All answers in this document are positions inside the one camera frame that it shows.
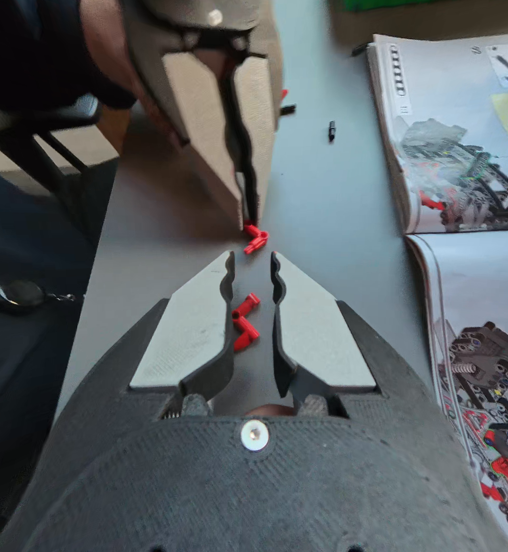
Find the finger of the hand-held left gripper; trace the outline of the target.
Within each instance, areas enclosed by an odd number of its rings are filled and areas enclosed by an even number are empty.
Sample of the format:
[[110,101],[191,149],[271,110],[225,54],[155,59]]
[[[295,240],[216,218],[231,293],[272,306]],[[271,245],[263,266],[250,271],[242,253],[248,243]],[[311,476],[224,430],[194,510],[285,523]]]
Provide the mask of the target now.
[[226,144],[226,119],[213,72],[192,53],[170,53],[163,64],[189,142],[183,150],[214,202],[243,230],[243,196]]
[[275,113],[269,62],[247,57],[230,80],[230,145],[238,188],[242,195],[242,222],[257,224],[264,213],[275,142]]

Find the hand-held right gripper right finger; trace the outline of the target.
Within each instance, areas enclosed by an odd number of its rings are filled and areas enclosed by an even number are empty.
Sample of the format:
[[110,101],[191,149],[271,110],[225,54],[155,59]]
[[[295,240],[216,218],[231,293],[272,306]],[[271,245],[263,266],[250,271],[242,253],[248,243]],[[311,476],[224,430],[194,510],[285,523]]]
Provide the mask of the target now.
[[281,397],[373,392],[377,383],[341,302],[279,252],[271,254],[274,379]]

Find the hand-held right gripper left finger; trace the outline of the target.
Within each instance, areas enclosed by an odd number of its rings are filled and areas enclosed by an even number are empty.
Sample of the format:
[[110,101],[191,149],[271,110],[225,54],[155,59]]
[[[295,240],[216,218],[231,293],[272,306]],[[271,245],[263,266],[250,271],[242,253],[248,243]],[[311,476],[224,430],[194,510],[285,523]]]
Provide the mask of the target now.
[[235,254],[225,251],[175,291],[130,380],[131,390],[216,397],[233,376]]

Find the red lego claw assembly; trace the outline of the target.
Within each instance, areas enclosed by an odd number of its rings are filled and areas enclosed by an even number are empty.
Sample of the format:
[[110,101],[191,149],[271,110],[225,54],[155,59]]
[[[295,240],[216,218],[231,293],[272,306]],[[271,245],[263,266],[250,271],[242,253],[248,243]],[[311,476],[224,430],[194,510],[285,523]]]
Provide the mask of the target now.
[[238,316],[233,319],[233,324],[239,332],[239,336],[236,338],[233,345],[235,353],[249,347],[257,341],[260,336],[258,330],[244,316]]

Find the person's left forearm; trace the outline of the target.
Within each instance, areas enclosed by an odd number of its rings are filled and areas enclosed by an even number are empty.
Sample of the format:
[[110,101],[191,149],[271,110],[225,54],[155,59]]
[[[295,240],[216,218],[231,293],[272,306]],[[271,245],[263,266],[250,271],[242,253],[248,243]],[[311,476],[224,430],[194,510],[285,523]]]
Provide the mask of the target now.
[[136,98],[105,76],[85,42],[81,1],[0,1],[0,111],[69,107],[92,94],[115,109]]

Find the lego instruction booklet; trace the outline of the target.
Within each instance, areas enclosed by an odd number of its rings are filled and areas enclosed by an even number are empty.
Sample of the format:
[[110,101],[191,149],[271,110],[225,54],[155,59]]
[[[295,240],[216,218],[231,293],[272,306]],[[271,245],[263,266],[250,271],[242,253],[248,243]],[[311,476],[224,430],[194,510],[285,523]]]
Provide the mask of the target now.
[[508,34],[367,48],[437,401],[508,538]]

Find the person's left hand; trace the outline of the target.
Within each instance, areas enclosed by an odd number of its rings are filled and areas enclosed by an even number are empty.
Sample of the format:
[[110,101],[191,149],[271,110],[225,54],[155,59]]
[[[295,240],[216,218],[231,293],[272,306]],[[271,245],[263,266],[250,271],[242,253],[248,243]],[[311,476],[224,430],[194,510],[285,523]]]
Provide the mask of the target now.
[[98,69],[131,93],[155,126],[180,151],[181,142],[175,129],[144,89],[131,63],[120,2],[80,1],[79,15],[85,44]]

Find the black office chair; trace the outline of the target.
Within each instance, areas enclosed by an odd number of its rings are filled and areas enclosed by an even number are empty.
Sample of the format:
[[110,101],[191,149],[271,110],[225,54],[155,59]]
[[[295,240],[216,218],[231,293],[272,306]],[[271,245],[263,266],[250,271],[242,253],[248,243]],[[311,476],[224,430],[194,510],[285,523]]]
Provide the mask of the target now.
[[101,115],[99,100],[86,94],[74,104],[55,110],[6,113],[0,111],[0,151],[47,191],[58,194],[64,175],[37,143],[40,137],[81,173],[85,164],[53,136],[54,131],[96,124]]

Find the person's dark navy clothing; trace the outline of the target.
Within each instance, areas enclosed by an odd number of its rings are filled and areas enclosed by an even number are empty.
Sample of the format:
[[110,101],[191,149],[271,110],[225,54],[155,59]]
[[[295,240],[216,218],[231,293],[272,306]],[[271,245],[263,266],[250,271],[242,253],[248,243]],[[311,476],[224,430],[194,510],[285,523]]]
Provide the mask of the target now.
[[113,159],[35,195],[0,175],[0,283],[75,294],[27,314],[0,312],[0,532],[50,431],[118,168]]

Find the green plastic bin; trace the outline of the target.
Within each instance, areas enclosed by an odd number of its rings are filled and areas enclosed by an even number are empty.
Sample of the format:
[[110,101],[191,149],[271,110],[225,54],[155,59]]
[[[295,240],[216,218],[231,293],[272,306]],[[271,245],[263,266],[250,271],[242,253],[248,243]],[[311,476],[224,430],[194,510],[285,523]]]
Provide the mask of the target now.
[[340,1],[340,5],[349,12],[360,13],[375,9],[395,8],[406,5],[429,4],[435,1]]

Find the black badge reel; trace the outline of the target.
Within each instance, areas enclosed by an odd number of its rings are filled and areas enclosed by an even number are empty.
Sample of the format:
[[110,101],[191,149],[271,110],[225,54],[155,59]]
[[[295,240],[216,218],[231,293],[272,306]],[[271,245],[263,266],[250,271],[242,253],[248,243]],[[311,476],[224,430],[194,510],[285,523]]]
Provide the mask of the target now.
[[14,315],[31,313],[50,304],[74,304],[83,298],[75,294],[57,294],[46,291],[29,280],[0,283],[0,312]]

